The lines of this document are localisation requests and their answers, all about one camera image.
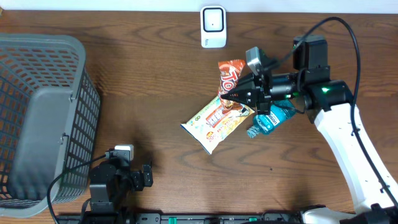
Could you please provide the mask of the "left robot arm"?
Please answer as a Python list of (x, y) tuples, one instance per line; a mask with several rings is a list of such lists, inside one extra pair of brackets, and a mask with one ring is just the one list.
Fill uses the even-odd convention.
[(89, 172), (90, 207), (84, 211), (80, 223), (135, 223), (136, 216), (123, 205), (130, 193), (144, 190), (154, 183), (152, 164), (141, 170), (131, 170), (130, 162), (110, 158)]

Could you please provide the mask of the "yellow snack bag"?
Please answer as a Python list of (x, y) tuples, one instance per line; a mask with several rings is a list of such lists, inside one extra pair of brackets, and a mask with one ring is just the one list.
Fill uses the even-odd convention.
[(238, 103), (238, 106), (237, 110), (224, 113), (221, 100), (216, 96), (180, 126), (196, 139), (208, 154), (212, 154), (217, 145), (254, 112), (246, 105)]

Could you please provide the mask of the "blue mouthwash bottle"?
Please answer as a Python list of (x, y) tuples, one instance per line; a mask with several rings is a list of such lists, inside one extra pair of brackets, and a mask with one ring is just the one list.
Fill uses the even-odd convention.
[(275, 101), (269, 115), (255, 115), (253, 125), (247, 130), (247, 135), (254, 138), (259, 134), (270, 134), (296, 114), (291, 108), (294, 108), (294, 105), (289, 100)]

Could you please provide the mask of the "brown Top chocolate bar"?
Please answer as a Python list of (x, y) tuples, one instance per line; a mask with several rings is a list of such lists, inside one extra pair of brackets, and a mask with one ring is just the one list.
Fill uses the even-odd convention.
[(218, 88), (218, 97), (223, 107), (223, 114), (226, 114), (232, 110), (241, 110), (243, 108), (237, 102), (222, 99), (221, 95), (227, 94), (230, 90), (236, 87), (245, 65), (246, 62), (241, 59), (218, 62), (218, 68), (220, 70), (220, 87)]

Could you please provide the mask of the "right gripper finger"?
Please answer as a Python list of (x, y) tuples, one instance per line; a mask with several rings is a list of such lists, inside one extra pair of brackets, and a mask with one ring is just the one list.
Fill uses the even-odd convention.
[(239, 79), (236, 88), (239, 90), (253, 90), (256, 88), (255, 80), (256, 80), (255, 74), (249, 73)]
[(257, 95), (251, 90), (232, 89), (221, 95), (221, 98), (244, 105), (255, 105), (257, 103)]

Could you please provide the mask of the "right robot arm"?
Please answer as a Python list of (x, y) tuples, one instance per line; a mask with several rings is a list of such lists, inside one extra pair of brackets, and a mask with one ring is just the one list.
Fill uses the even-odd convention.
[(251, 73), (222, 97), (270, 114), (277, 101), (303, 98), (304, 110), (331, 147), (352, 197), (354, 213), (323, 206), (300, 211), (302, 223), (397, 223), (397, 182), (381, 161), (361, 122), (353, 94), (330, 78), (322, 35), (294, 38), (294, 73), (273, 75), (277, 62), (258, 47), (246, 51)]

